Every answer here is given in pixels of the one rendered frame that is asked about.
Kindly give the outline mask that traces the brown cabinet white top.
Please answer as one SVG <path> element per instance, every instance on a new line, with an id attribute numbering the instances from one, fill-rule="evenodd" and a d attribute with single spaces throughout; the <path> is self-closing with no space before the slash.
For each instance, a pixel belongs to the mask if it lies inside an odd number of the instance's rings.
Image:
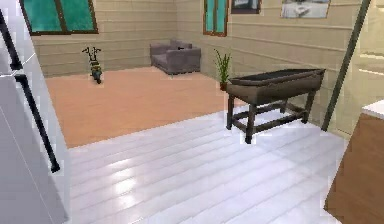
<path id="1" fill-rule="evenodd" d="M 324 210 L 342 224 L 384 224 L 384 99 L 362 108 Z"/>

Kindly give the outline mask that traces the black branch floor plant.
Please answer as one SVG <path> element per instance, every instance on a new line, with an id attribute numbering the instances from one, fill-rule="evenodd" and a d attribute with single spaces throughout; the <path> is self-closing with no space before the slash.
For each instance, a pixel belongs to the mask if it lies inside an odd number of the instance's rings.
<path id="1" fill-rule="evenodd" d="M 102 68 L 97 60 L 97 53 L 100 52 L 99 48 L 96 47 L 86 47 L 82 50 L 83 53 L 86 53 L 89 57 L 89 64 L 91 69 L 91 76 L 96 81 L 97 84 L 101 83 Z"/>

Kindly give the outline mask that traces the dark framed picture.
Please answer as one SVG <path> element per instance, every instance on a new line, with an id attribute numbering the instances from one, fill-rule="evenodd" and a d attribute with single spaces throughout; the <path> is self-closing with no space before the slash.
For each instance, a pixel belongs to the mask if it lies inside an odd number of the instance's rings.
<path id="1" fill-rule="evenodd" d="M 261 10 L 261 0 L 232 0 L 232 14 L 259 14 Z"/>

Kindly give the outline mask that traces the pale framed picture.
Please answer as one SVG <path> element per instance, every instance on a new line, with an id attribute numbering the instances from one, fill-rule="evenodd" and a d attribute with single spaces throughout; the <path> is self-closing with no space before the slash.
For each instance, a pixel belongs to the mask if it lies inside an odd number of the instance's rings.
<path id="1" fill-rule="evenodd" d="M 326 18 L 330 0 L 283 0 L 282 18 Z"/>

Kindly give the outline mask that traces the dark green door frame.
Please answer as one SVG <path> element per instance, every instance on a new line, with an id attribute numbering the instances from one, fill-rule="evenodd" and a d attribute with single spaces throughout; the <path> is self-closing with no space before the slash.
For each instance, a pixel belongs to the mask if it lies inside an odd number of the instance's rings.
<path id="1" fill-rule="evenodd" d="M 339 70 L 339 74 L 337 76 L 333 92 L 331 95 L 331 99 L 328 103 L 327 110 L 324 116 L 323 124 L 321 126 L 322 131 L 327 131 L 331 122 L 331 118 L 333 116 L 333 112 L 336 108 L 336 104 L 338 102 L 338 98 L 347 75 L 347 71 L 352 60 L 352 56 L 354 55 L 354 51 L 357 45 L 357 41 L 359 39 L 366 14 L 368 12 L 368 8 L 370 6 L 371 0 L 362 0 L 361 6 L 358 11 L 358 15 L 348 42 L 347 50 L 344 55 L 342 65 Z"/>

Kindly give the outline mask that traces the wide teal window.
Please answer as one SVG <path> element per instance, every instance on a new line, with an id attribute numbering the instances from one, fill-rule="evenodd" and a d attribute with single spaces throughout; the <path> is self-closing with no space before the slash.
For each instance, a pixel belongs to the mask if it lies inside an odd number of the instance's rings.
<path id="1" fill-rule="evenodd" d="M 97 34 L 93 0 L 19 0 L 31 36 Z"/>

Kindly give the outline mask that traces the grey fridge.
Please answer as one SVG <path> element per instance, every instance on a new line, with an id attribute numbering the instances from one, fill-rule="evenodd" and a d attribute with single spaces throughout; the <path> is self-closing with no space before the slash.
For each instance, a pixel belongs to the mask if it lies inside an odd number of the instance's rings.
<path id="1" fill-rule="evenodd" d="M 68 224 L 70 161 L 19 0 L 0 0 L 23 68 L 12 70 L 0 33 L 0 224 Z M 25 74 L 60 170 L 52 173 L 17 74 Z"/>

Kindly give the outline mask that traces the narrow teal window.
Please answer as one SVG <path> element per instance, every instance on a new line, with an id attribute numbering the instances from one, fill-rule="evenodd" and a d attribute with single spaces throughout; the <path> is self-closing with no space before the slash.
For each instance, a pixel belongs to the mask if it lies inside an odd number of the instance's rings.
<path id="1" fill-rule="evenodd" d="M 203 34 L 227 36 L 228 0 L 204 0 Z"/>

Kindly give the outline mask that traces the green potted house plant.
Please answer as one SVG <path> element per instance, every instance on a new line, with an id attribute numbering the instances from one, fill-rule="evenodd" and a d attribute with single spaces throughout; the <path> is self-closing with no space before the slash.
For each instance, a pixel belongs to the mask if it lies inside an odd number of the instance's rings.
<path id="1" fill-rule="evenodd" d="M 215 52 L 216 52 L 215 65 L 220 78 L 220 82 L 219 82 L 220 90 L 225 91 L 228 77 L 229 77 L 231 54 L 225 53 L 224 55 L 221 55 L 218 50 L 215 50 Z"/>

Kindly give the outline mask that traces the dark brown side table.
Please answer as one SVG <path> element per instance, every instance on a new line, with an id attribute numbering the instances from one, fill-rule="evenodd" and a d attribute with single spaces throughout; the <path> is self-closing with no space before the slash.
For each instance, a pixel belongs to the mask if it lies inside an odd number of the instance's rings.
<path id="1" fill-rule="evenodd" d="M 245 133 L 245 142 L 265 130 L 300 119 L 306 124 L 316 92 L 320 89 L 325 69 L 282 69 L 243 77 L 230 78 L 226 128 L 233 126 Z M 258 114 L 279 109 L 291 114 L 255 125 Z"/>

